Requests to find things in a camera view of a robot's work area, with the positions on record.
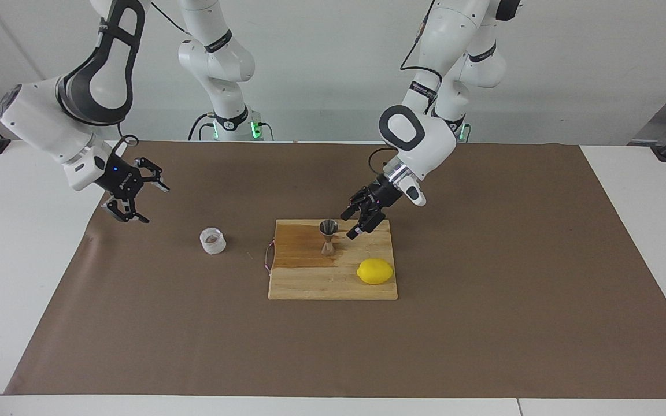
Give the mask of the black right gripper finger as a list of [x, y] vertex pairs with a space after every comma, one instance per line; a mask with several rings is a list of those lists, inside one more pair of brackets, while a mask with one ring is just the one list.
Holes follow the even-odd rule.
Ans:
[[163, 182], [163, 169], [160, 168], [157, 164], [151, 162], [147, 158], [139, 157], [135, 158], [135, 166], [138, 169], [147, 169], [150, 172], [150, 176], [141, 177], [144, 183], [153, 184], [154, 186], [158, 187], [161, 192], [170, 191], [170, 188]]
[[101, 205], [101, 208], [108, 211], [117, 221], [123, 223], [133, 220], [144, 224], [150, 223], [150, 219], [137, 212], [134, 199], [108, 199]]

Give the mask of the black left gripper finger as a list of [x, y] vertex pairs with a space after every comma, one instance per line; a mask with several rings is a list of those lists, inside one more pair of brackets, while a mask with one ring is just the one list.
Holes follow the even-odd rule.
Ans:
[[348, 231], [348, 238], [354, 240], [362, 233], [372, 233], [385, 219], [382, 211], [362, 211], [356, 225]]
[[357, 211], [360, 213], [359, 221], [368, 221], [370, 216], [372, 216], [372, 195], [370, 189], [361, 188], [352, 195], [349, 205], [341, 214], [341, 219], [349, 220]]

